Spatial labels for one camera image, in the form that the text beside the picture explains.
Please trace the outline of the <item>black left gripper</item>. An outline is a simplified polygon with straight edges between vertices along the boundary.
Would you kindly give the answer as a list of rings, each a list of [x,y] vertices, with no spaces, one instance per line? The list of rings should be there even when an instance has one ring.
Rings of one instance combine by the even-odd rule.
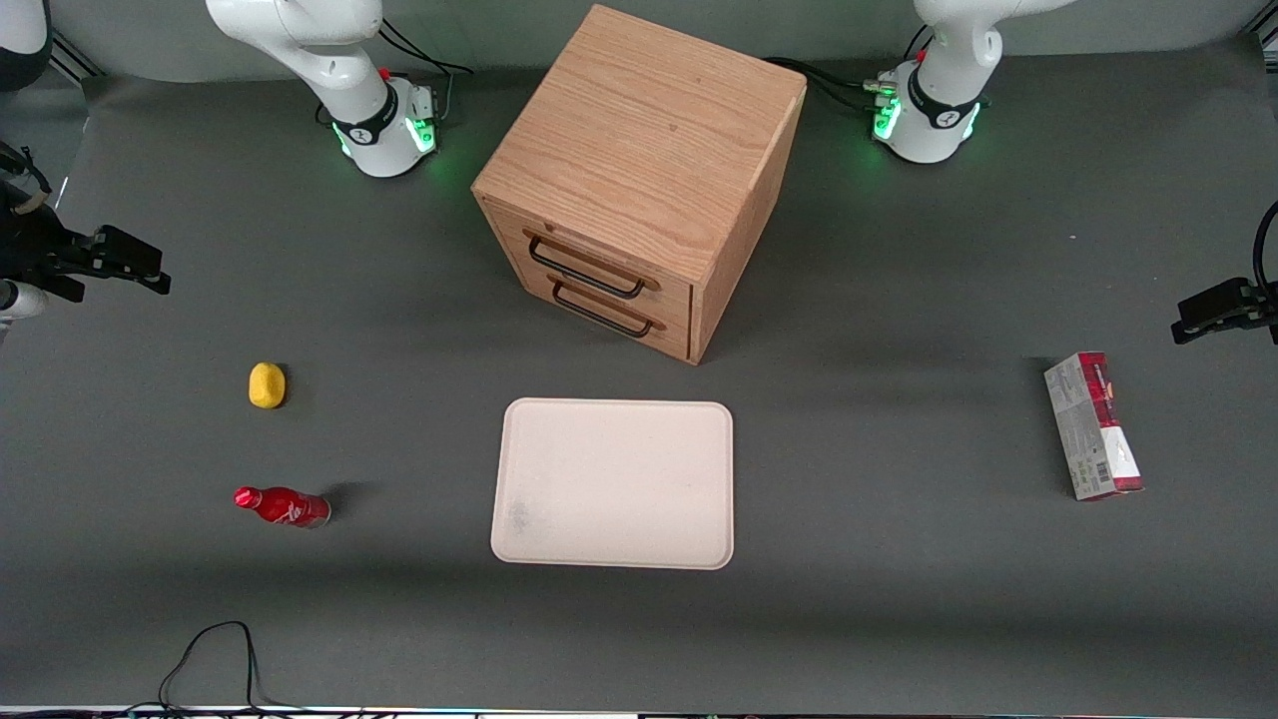
[[[1278,292],[1277,284],[1255,284],[1247,278],[1228,278],[1217,286],[1196,292],[1178,301],[1180,321],[1172,324],[1174,345],[1185,346],[1195,340],[1226,331],[1255,331],[1264,318],[1274,346],[1278,345]]]

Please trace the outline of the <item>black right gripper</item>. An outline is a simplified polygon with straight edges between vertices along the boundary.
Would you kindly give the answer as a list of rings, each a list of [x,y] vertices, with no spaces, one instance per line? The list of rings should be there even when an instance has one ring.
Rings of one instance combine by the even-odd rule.
[[[65,229],[49,206],[27,209],[27,201],[3,201],[1,278],[82,304],[84,284],[74,275],[123,278],[161,296],[173,291],[173,278],[164,273],[164,252],[132,232],[100,227],[93,238]]]

